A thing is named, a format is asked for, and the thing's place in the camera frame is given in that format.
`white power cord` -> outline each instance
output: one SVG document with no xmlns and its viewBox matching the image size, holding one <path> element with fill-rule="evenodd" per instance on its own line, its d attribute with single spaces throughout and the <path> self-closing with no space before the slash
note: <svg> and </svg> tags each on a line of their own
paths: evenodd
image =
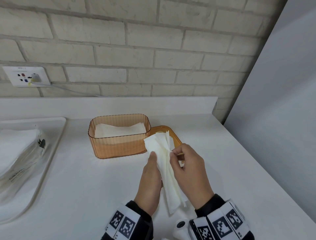
<svg viewBox="0 0 316 240">
<path fill-rule="evenodd" d="M 37 82 L 34 82 L 34 81 L 32 81 L 31 83 L 34 84 L 34 85 L 39 85 L 39 86 L 59 88 L 59 89 L 67 90 L 67 91 L 70 91 L 70 92 L 85 94 L 85 95 L 88 95 L 88 96 L 104 97 L 104 96 L 101 96 L 101 95 L 96 95 L 96 94 L 92 94 L 92 93 L 85 93 L 85 92 L 77 92 L 77 91 L 74 91 L 74 90 L 70 90 L 68 88 L 54 86 L 54 85 L 48 85 L 48 84 L 44 84 L 44 83 L 37 83 Z"/>
</svg>

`ribbed plastic container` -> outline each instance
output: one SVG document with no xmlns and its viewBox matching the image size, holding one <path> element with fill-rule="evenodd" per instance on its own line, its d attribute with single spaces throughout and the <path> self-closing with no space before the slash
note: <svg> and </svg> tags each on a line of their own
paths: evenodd
<svg viewBox="0 0 316 240">
<path fill-rule="evenodd" d="M 130 127 L 137 123 L 144 123 L 146 133 L 95 138 L 95 127 L 101 123 L 116 127 Z M 149 137 L 150 128 L 149 119 L 143 114 L 111 115 L 92 119 L 88 134 L 95 156 L 97 158 L 105 159 L 146 152 L 144 139 Z"/>
</svg>

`white wall socket plate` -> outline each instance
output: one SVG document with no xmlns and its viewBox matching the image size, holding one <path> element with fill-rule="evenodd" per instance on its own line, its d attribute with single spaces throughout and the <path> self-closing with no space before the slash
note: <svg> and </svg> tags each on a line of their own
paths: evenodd
<svg viewBox="0 0 316 240">
<path fill-rule="evenodd" d="M 35 84 L 29 84 L 34 74 L 37 74 L 39 78 L 36 82 L 50 85 L 49 79 L 43 67 L 2 67 L 7 74 L 10 82 L 15 87 L 45 87 Z"/>
</svg>

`person's right hand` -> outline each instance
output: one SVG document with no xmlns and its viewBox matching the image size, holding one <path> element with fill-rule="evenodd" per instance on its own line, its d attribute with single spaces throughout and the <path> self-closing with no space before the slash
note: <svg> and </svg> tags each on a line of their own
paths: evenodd
<svg viewBox="0 0 316 240">
<path fill-rule="evenodd" d="M 177 156 L 179 153 L 184 153 L 184 156 Z M 185 160 L 183 168 L 179 164 L 181 158 Z M 190 145 L 184 143 L 172 150 L 170 164 L 181 190 L 195 209 L 201 208 L 214 196 L 207 178 L 204 160 Z"/>
</svg>

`backsplash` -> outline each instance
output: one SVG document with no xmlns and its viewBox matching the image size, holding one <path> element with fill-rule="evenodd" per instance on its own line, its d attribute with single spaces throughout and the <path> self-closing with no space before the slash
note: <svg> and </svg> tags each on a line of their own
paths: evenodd
<svg viewBox="0 0 316 240">
<path fill-rule="evenodd" d="M 0 65 L 103 96 L 218 96 L 223 122 L 284 0 L 0 0 Z M 16 88 L 0 97 L 87 96 Z"/>
</svg>

